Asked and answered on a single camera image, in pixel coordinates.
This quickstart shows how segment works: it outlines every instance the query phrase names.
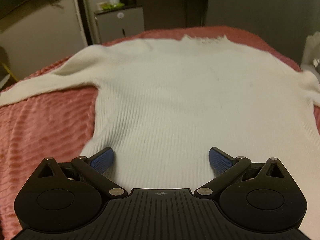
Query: ribbed knit fabric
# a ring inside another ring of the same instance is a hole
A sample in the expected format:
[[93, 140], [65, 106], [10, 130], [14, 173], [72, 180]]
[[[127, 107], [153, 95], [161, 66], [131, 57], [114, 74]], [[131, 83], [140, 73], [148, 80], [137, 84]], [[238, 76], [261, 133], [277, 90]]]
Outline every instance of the ribbed knit fabric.
[[41, 93], [98, 87], [95, 130], [81, 155], [116, 153], [107, 176], [128, 191], [191, 188], [213, 178], [209, 149], [253, 162], [278, 157], [308, 202], [300, 229], [319, 239], [320, 86], [267, 52], [228, 41], [137, 39], [91, 46], [19, 82], [0, 106]]

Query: triangular cutout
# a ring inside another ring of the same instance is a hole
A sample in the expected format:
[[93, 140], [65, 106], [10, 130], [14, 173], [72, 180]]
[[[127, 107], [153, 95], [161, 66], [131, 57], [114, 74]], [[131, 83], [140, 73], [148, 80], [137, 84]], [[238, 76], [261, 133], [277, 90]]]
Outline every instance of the triangular cutout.
[[267, 176], [276, 177], [276, 178], [284, 178], [281, 170], [279, 169], [278, 165], [276, 165], [275, 163], [273, 163], [270, 166], [270, 169], [267, 172]]
[[53, 176], [53, 172], [52, 172], [51, 168], [49, 167], [49, 165], [46, 164], [44, 166], [44, 168], [42, 169], [42, 171], [40, 172], [38, 178], [50, 177], [50, 176]]

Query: red bedspread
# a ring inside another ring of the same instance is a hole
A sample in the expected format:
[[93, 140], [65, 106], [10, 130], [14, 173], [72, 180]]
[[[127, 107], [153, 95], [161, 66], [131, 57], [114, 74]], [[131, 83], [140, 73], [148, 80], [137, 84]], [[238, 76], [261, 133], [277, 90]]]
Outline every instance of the red bedspread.
[[[148, 31], [106, 43], [105, 46], [136, 38], [179, 40], [185, 34], [208, 38], [226, 35], [233, 42], [268, 51], [300, 71], [293, 60], [275, 51], [258, 36], [229, 27]], [[39, 70], [28, 78], [47, 73], [67, 59]], [[83, 87], [39, 95], [0, 108], [0, 220], [6, 240], [21, 230], [13, 209], [14, 199], [41, 160], [53, 156], [57, 162], [68, 162], [80, 154], [92, 137], [97, 93], [94, 87]], [[315, 108], [315, 117], [319, 129], [319, 108]]]

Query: green object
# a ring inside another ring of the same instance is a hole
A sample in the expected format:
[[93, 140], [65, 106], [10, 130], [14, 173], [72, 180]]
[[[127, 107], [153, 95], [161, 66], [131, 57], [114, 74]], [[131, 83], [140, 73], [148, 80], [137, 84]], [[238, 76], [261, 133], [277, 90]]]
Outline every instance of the green object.
[[111, 10], [111, 9], [115, 9], [115, 8], [121, 8], [122, 6], [124, 6], [124, 3], [118, 3], [117, 5], [107, 4], [107, 5], [103, 5], [102, 9]]

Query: metal pin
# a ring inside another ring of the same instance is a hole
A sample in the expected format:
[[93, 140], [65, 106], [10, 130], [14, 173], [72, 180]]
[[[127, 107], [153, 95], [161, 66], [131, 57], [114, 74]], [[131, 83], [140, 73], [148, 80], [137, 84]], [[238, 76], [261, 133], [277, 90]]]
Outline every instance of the metal pin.
[[210, 188], [202, 187], [202, 188], [199, 188], [197, 192], [202, 196], [208, 196], [208, 195], [211, 195], [213, 191]]
[[120, 196], [124, 193], [124, 190], [122, 188], [115, 187], [109, 190], [109, 193], [113, 196]]

